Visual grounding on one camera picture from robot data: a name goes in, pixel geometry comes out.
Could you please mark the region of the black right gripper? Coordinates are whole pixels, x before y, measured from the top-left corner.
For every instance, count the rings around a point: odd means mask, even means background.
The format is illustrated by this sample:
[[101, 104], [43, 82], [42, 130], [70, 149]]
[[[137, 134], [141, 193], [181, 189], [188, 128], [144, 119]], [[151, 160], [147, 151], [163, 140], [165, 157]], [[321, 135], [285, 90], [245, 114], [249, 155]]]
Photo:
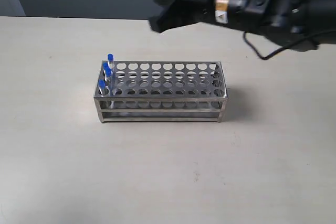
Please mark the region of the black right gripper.
[[166, 6], [157, 16], [148, 19], [156, 33], [196, 23], [215, 24], [215, 0], [153, 0]]

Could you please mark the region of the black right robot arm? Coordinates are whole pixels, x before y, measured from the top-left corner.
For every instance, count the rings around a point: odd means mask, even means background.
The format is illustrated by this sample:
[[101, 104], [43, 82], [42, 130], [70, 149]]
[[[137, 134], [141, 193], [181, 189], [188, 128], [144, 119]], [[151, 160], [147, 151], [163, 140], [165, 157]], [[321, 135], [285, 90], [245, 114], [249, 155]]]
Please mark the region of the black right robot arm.
[[296, 50], [335, 43], [335, 0], [154, 0], [162, 12], [149, 18], [154, 32], [207, 23], [261, 35]]

